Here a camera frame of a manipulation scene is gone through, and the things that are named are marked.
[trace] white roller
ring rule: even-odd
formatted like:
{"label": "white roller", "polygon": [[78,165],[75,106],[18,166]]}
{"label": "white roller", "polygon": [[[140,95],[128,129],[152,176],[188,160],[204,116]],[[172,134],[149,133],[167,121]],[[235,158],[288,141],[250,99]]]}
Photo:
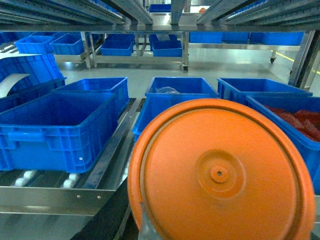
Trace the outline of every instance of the white roller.
{"label": "white roller", "polygon": [[26,179],[32,179],[35,176],[36,172],[36,170],[25,171],[23,177]]}
{"label": "white roller", "polygon": [[74,185],[75,185],[75,181],[72,181],[70,179],[66,179],[64,182],[63,182],[63,188],[65,189],[71,189]]}
{"label": "white roller", "polygon": [[23,187],[24,185],[26,185],[27,182],[28,182],[28,179],[24,177],[19,177],[17,180],[15,180],[14,185],[16,187]]}
{"label": "white roller", "polygon": [[69,180],[77,181],[78,179],[79,179],[79,174],[77,174],[77,173],[70,173],[69,174]]}

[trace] clear plastic bag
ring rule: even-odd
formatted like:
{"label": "clear plastic bag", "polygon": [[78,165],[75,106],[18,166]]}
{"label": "clear plastic bag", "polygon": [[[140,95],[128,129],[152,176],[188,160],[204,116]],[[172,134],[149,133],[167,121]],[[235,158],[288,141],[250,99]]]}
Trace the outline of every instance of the clear plastic bag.
{"label": "clear plastic bag", "polygon": [[158,94],[180,94],[177,90],[170,86],[164,86],[155,89]]}
{"label": "clear plastic bag", "polygon": [[159,39],[159,41],[169,41],[170,37],[168,34],[157,34],[156,37]]}
{"label": "clear plastic bag", "polygon": [[163,240],[159,235],[155,227],[152,225],[143,204],[141,204],[142,209],[142,225],[139,232],[138,240]]}

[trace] metal shelf leg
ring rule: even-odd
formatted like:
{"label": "metal shelf leg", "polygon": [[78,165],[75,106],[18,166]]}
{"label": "metal shelf leg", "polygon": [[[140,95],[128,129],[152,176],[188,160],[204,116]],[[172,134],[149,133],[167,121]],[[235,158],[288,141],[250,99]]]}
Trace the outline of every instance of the metal shelf leg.
{"label": "metal shelf leg", "polygon": [[88,69],[91,69],[90,50],[88,47],[88,38],[87,38],[86,33],[84,31],[81,32],[81,39],[83,42],[83,48],[84,48],[84,52],[85,52],[86,67]]}

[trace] plastic crate handle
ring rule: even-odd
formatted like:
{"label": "plastic crate handle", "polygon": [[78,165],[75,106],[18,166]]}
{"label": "plastic crate handle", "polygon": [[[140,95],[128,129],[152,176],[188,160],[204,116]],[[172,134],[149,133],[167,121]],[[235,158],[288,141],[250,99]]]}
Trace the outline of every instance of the plastic crate handle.
{"label": "plastic crate handle", "polygon": [[15,142],[44,142],[45,132],[21,132],[21,131],[10,131],[8,132],[8,138],[10,141]]}

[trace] metal rack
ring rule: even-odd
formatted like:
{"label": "metal rack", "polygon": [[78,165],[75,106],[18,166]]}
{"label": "metal rack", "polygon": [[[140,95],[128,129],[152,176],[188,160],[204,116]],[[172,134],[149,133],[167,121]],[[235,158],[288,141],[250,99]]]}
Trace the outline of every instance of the metal rack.
{"label": "metal rack", "polygon": [[[290,47],[299,51],[293,64],[290,84],[304,88],[312,65],[319,52],[320,42],[320,0],[274,0],[243,11],[232,13],[253,3],[255,0],[211,0],[211,6],[203,13],[183,13],[190,7],[191,0],[172,0],[170,13],[148,13],[138,0],[102,0],[119,13],[106,10],[88,0],[0,0],[0,31],[40,31],[40,32],[103,32],[103,33],[181,33],[184,34],[182,59],[170,61],[183,64],[188,71],[188,50],[195,47],[231,48],[231,49],[268,49],[273,51],[288,50],[280,46],[264,45],[197,45],[190,44],[188,32],[308,32],[302,40],[301,48]],[[89,48],[85,34],[85,59],[90,65]],[[142,48],[137,48],[137,56],[126,59],[128,62],[148,61],[141,56]],[[103,58],[92,51],[94,63],[124,62],[124,58]],[[119,186],[120,176],[127,164],[127,159],[118,161],[114,158],[121,149],[121,143],[129,138],[129,126],[132,125],[139,100],[131,102],[118,130],[113,135],[95,167],[83,174],[74,189],[59,188],[67,176],[61,172],[40,172],[30,185],[12,187],[12,183],[23,172],[9,171],[0,174],[0,212],[32,214],[73,214],[94,215],[102,204]],[[132,143],[126,149],[131,151]],[[316,197],[317,216],[320,216],[320,197]]]}
{"label": "metal rack", "polygon": [[[103,34],[103,32],[93,32],[93,34]],[[100,47],[92,49],[92,58],[94,67],[97,68],[98,64],[179,64],[185,71],[188,70],[189,60],[186,54],[189,39],[186,39],[186,33],[181,34],[182,41],[182,57],[152,57],[151,55],[144,55],[147,52],[147,34],[143,35],[143,42],[140,43],[142,38],[139,34],[135,34],[135,53],[132,56],[105,56],[101,55]]]}

